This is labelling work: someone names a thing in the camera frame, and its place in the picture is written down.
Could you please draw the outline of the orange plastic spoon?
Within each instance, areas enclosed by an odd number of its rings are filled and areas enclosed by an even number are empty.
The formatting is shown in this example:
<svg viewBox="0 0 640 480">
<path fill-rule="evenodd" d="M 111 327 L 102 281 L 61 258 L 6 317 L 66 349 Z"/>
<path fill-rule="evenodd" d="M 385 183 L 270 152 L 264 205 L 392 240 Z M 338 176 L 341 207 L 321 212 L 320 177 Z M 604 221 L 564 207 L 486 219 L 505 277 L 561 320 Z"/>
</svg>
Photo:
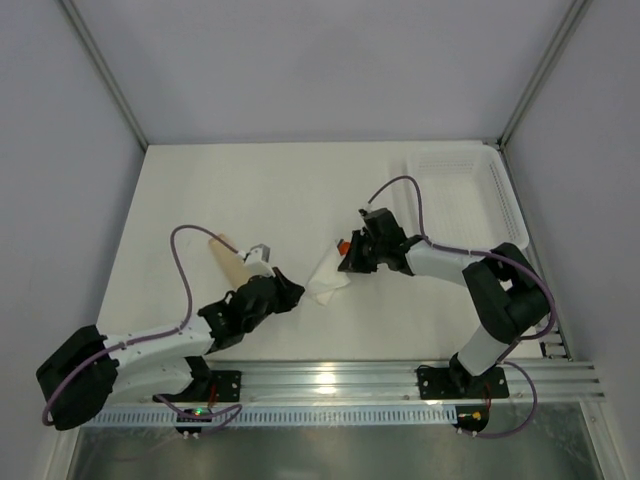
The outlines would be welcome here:
<svg viewBox="0 0 640 480">
<path fill-rule="evenodd" d="M 345 256 L 349 249 L 350 249 L 351 244 L 349 242 L 342 242 L 339 246 L 338 246 L 338 251 L 340 253 L 341 256 Z"/>
</svg>

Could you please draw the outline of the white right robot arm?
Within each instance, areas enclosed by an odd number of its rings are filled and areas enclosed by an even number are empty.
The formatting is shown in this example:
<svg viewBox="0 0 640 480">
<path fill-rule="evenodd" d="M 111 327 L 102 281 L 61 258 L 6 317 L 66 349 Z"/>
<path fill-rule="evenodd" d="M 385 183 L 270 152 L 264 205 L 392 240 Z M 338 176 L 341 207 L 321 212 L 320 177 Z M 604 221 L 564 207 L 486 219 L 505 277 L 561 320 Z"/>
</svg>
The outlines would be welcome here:
<svg viewBox="0 0 640 480">
<path fill-rule="evenodd" d="M 543 318 L 555 316 L 549 288 L 521 250 L 502 243 L 489 251 L 438 245 L 424 235 L 409 237 L 386 208 L 359 214 L 364 226 L 352 232 L 338 270 L 371 274 L 384 265 L 407 276 L 423 276 L 467 289 L 480 326 L 449 361 L 449 382 L 469 395 Z"/>
</svg>

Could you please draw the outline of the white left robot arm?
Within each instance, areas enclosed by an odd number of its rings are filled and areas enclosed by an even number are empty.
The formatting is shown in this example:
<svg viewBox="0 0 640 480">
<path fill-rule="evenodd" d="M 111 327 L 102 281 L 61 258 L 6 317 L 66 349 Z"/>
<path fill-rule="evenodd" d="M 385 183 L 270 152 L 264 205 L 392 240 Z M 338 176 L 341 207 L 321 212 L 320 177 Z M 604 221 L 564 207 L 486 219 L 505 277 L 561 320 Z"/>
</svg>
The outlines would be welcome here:
<svg viewBox="0 0 640 480">
<path fill-rule="evenodd" d="M 107 335 L 95 325 L 79 328 L 36 371 L 46 401 L 43 424 L 70 430 L 110 403 L 204 400 L 213 382 L 205 356 L 239 344 L 267 317 L 293 310 L 304 292 L 275 269 L 171 329 Z"/>
</svg>

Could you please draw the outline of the white paper napkin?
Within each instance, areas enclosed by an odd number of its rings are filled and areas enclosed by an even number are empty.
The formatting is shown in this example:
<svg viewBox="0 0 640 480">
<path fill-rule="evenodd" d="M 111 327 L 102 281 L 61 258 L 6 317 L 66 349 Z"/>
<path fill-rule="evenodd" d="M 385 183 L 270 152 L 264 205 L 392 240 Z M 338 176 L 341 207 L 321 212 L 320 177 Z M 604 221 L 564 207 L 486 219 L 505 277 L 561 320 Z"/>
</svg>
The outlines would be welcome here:
<svg viewBox="0 0 640 480">
<path fill-rule="evenodd" d="M 327 306 L 334 293 L 350 283 L 347 274 L 338 270 L 344 259 L 338 251 L 342 242 L 347 241 L 335 240 L 329 246 L 306 284 L 306 295 L 321 306 Z"/>
</svg>

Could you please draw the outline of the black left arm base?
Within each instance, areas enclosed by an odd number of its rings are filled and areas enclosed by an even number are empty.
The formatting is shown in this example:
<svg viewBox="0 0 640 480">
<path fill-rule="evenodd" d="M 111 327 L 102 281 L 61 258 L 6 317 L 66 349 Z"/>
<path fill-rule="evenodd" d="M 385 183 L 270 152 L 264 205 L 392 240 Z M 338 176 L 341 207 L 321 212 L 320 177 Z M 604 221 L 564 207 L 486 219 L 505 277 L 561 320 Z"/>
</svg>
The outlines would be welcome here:
<svg viewBox="0 0 640 480">
<path fill-rule="evenodd" d="M 211 369 L 202 357 L 186 357 L 184 361 L 187 367 L 186 385 L 160 392 L 160 396 L 177 403 L 229 403 L 240 399 L 240 370 Z"/>
</svg>

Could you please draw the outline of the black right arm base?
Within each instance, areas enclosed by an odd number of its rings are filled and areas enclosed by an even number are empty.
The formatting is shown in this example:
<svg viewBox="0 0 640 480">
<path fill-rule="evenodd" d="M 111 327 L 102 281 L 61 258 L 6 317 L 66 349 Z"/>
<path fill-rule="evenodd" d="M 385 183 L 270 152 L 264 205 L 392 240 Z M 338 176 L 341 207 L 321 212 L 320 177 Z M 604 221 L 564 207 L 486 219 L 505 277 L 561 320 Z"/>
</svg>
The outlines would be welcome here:
<svg viewBox="0 0 640 480">
<path fill-rule="evenodd" d="M 506 399 L 510 396 L 504 369 L 498 366 L 472 376 L 457 364 L 446 367 L 420 365 L 416 378 L 422 400 Z"/>
</svg>

